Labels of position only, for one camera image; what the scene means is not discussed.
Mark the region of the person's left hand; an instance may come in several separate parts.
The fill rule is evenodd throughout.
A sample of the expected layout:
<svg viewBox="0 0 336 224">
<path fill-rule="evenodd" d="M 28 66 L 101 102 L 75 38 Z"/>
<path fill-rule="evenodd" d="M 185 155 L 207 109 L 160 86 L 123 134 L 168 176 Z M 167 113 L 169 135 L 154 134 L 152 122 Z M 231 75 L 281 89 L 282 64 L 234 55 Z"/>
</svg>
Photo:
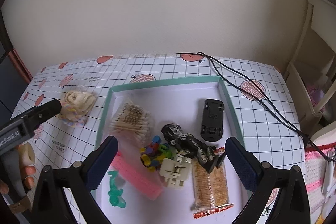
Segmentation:
<svg viewBox="0 0 336 224">
<path fill-rule="evenodd" d="M 19 200 L 8 205 L 13 214 L 31 210 L 31 202 L 27 196 L 30 188 L 26 185 L 29 173 L 28 167 L 35 163 L 35 154 L 32 145 L 27 142 L 1 155 L 1 194 L 8 194 L 10 185 L 18 195 Z"/>
</svg>

